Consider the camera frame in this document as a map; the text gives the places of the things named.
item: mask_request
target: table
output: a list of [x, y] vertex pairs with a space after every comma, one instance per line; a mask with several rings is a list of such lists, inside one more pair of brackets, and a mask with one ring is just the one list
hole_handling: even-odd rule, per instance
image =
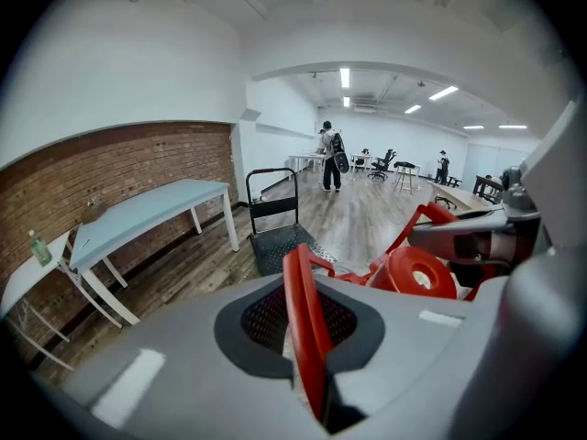
[[[320, 161], [322, 164], [322, 160], [326, 155], [322, 155], [320, 153], [300, 153], [299, 155], [289, 155], [289, 167], [294, 170], [296, 173], [300, 170], [300, 160], [312, 160], [312, 167], [313, 172], [316, 172], [316, 160]], [[295, 168], [292, 166], [292, 160], [295, 160]]]
[[81, 280], [77, 275], [71, 272], [70, 268], [67, 265], [66, 259], [63, 257], [63, 251], [66, 246], [69, 245], [68, 238], [70, 232], [67, 231], [63, 233], [63, 235], [59, 236], [58, 238], [51, 241], [47, 246], [51, 253], [51, 261], [45, 265], [41, 266], [39, 261], [35, 256], [31, 256], [28, 258], [20, 267], [15, 270], [10, 279], [8, 280], [8, 284], [4, 290], [4, 294], [2, 295], [2, 302], [0, 302], [0, 320], [6, 318], [6, 320], [14, 326], [15, 330], [27, 341], [29, 342], [34, 348], [36, 348], [39, 352], [45, 354], [48, 358], [53, 360], [54, 362], [60, 364], [62, 367], [66, 369], [73, 370], [71, 366], [60, 360], [59, 358], [53, 356], [49, 351], [45, 350], [41, 345], [35, 342], [31, 337], [29, 337], [24, 327], [19, 327], [15, 324], [10, 318], [6, 315], [7, 313], [18, 303], [19, 300], [23, 300], [25, 311], [30, 309], [30, 311], [38, 317], [38, 319], [46, 325], [51, 332], [59, 336], [65, 342], [70, 342], [70, 339], [63, 335], [57, 328], [53, 327], [24, 297], [25, 294], [32, 289], [37, 283], [39, 283], [45, 276], [47, 276], [52, 270], [60, 270], [61, 272], [65, 273], [67, 277], [73, 282], [73, 284], [77, 287], [77, 289], [83, 294], [85, 298], [87, 298], [93, 305], [96, 307], [105, 317], [107, 317], [110, 321], [112, 321], [118, 327], [122, 327], [120, 323], [118, 323], [112, 316], [110, 316], [96, 301], [92, 298], [92, 296], [82, 287]]
[[[492, 194], [485, 193], [486, 186], [493, 188]], [[504, 186], [500, 182], [495, 182], [482, 176], [477, 176], [475, 186], [473, 187], [473, 193], [475, 195], [479, 195], [493, 204], [498, 204], [501, 201], [501, 194], [498, 194], [503, 190]]]
[[116, 280], [127, 287], [108, 255], [154, 226], [187, 210], [192, 213], [195, 229], [201, 234], [202, 228], [194, 207], [218, 196], [223, 197], [230, 245], [236, 252], [238, 240], [228, 198], [228, 184], [184, 179], [117, 203], [94, 222], [80, 226], [73, 244], [70, 268], [78, 269], [88, 284], [115, 312], [135, 325], [139, 319], [95, 276], [92, 266], [102, 260]]
[[428, 181], [432, 186], [434, 193], [441, 197], [446, 197], [455, 205], [458, 206], [462, 211], [469, 210], [483, 210], [488, 209], [487, 204], [481, 197], [473, 194], [469, 191], [463, 191], [454, 187], [443, 186], [442, 184], [436, 184], [435, 182]]
[[369, 166], [369, 171], [371, 171], [371, 163], [373, 162], [373, 158], [374, 157], [372, 155], [365, 155], [364, 153], [353, 153], [350, 155], [350, 167], [354, 172], [355, 162], [353, 160], [363, 159], [365, 160], [364, 168], [367, 168]]

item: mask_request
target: white table leg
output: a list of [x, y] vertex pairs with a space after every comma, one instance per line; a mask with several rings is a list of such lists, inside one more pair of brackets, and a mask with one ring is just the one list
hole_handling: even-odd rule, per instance
[[230, 246], [232, 250], [237, 252], [238, 247], [237, 230], [235, 230], [235, 223], [232, 220], [232, 210], [230, 209], [230, 199], [228, 198], [228, 191], [224, 191], [222, 198], [222, 206], [224, 208], [224, 219], [227, 222], [228, 236], [230, 237]]
[[47, 321], [45, 318], [43, 318], [43, 316], [35, 309], [35, 307], [30, 304], [26, 298], [23, 298], [23, 302], [27, 305], [27, 308], [30, 308], [30, 311], [38, 317], [38, 319], [44, 324], [46, 325], [54, 334], [56, 334], [57, 336], [59, 336], [61, 339], [63, 339], [65, 342], [71, 342], [69, 337], [66, 337], [65, 335], [63, 335], [56, 327], [54, 327], [53, 325], [51, 325], [51, 323], [49, 321]]
[[105, 285], [95, 276], [91, 269], [82, 272], [82, 277], [88, 282], [88, 285], [94, 289], [98, 296], [110, 306], [110, 308], [120, 314], [129, 323], [135, 325], [140, 321], [124, 304], [108, 291]]
[[92, 306], [98, 310], [108, 321], [110, 321], [110, 323], [112, 323], [114, 326], [116, 327], [122, 327], [122, 324], [119, 323], [116, 319], [114, 319], [112, 316], [110, 316], [110, 314], [108, 314], [106, 312], [106, 310], [104, 308], [102, 308], [102, 306], [100, 306], [96, 300], [94, 300], [92, 298], [92, 295], [90, 295], [85, 288], [82, 286], [82, 278], [78, 277], [76, 274], [74, 274], [69, 266], [67, 265], [67, 263], [65, 262], [64, 258], [61, 258], [60, 261], [60, 269], [61, 271], [70, 278], [70, 281], [73, 282], [73, 285], [75, 285], [75, 288], [77, 290], [80, 291], [80, 293], [85, 297], [85, 299], [90, 302], [92, 304]]
[[110, 272], [112, 272], [112, 275], [120, 283], [120, 285], [122, 285], [124, 288], [128, 287], [127, 281], [122, 278], [122, 276], [120, 275], [120, 272], [118, 272], [116, 270], [116, 268], [114, 267], [114, 264], [112, 262], [110, 262], [110, 259], [108, 257], [106, 257], [106, 258], [102, 259], [102, 261], [106, 264], [106, 266], [108, 267], [108, 270], [110, 270]]
[[15, 328], [15, 330], [29, 343], [31, 344], [34, 348], [36, 348], [39, 352], [42, 352], [43, 354], [45, 354], [48, 358], [50, 358], [51, 360], [53, 360], [55, 363], [60, 364], [62, 367], [64, 367], [65, 369], [71, 370], [73, 371], [73, 367], [71, 365], [67, 365], [63, 360], [61, 360], [60, 358], [56, 358], [54, 355], [52, 355], [49, 351], [45, 350], [41, 345], [37, 344], [33, 339], [31, 339], [30, 337], [28, 337], [28, 335], [25, 334], [25, 332], [20, 329], [18, 327], [17, 324], [14, 324], [10, 318], [6, 318], [6, 320]]
[[198, 220], [198, 216], [195, 214], [195, 208], [191, 208], [190, 212], [192, 213], [192, 218], [194, 220], [195, 229], [198, 232], [198, 235], [202, 235], [202, 227], [200, 226], [200, 221]]

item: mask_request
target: mesh panel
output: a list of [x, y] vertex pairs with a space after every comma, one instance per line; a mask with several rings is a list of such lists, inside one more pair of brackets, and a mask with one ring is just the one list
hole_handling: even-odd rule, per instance
[[[346, 306], [318, 292], [320, 306], [326, 319], [328, 334], [335, 347], [357, 328], [357, 317]], [[241, 318], [242, 327], [257, 344], [281, 354], [285, 330], [289, 323], [283, 286], [252, 304]]]
[[253, 341], [281, 354], [287, 329], [285, 289], [275, 289], [245, 310], [242, 327]]
[[357, 316], [346, 306], [318, 292], [322, 313], [327, 320], [328, 334], [335, 347], [346, 340], [357, 328]]

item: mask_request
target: white wall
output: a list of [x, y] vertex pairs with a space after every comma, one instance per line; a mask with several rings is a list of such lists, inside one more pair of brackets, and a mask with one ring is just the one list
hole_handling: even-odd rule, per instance
[[[233, 142], [237, 136], [240, 142], [244, 176], [253, 170], [287, 167], [288, 155], [316, 150], [317, 108], [284, 79], [247, 82], [247, 108], [260, 115], [256, 121], [241, 120], [235, 126], [238, 132], [233, 129]], [[253, 176], [251, 190], [259, 194], [285, 176], [284, 172]], [[238, 192], [246, 202], [242, 186]]]
[[539, 140], [504, 132], [503, 137], [471, 137], [461, 187], [472, 191], [477, 176], [501, 176], [506, 168], [518, 166], [536, 148]]
[[497, 149], [513, 149], [530, 153], [534, 151], [540, 140], [531, 136], [520, 136], [514, 131], [504, 131], [500, 137], [471, 136], [469, 144], [484, 145]]
[[467, 155], [467, 139], [447, 130], [422, 126], [403, 119], [375, 114], [359, 114], [350, 109], [320, 109], [320, 124], [325, 120], [341, 132], [347, 154], [363, 149], [383, 158], [387, 149], [397, 150], [396, 161], [421, 166], [420, 175], [436, 176], [439, 151], [447, 151], [449, 175], [460, 178]]
[[4, 88], [0, 168], [103, 127], [235, 123], [245, 107], [238, 33], [183, 0], [59, 0]]
[[568, 90], [500, 35], [413, 0], [328, 0], [278, 8], [243, 35], [243, 63], [255, 79], [348, 63], [456, 84], [542, 138]]

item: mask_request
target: brick wall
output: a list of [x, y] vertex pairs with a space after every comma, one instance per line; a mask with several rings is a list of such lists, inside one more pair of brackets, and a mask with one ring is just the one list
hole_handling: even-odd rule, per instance
[[[1, 170], [0, 292], [4, 292], [10, 274], [31, 256], [28, 230], [50, 242], [79, 224], [92, 197], [111, 206], [168, 182], [192, 178], [230, 183], [230, 200], [236, 203], [230, 154], [228, 125], [157, 123], [109, 128], [65, 140]], [[202, 223], [222, 211], [222, 201], [216, 198], [196, 211]], [[110, 258], [124, 274], [193, 228], [190, 215], [178, 215], [124, 245]], [[94, 269], [106, 284], [114, 280], [109, 272]], [[87, 304], [58, 271], [40, 282], [27, 298], [58, 328]], [[27, 331], [41, 344], [52, 336], [34, 316], [29, 318]], [[36, 353], [26, 343], [18, 346], [25, 360]]]

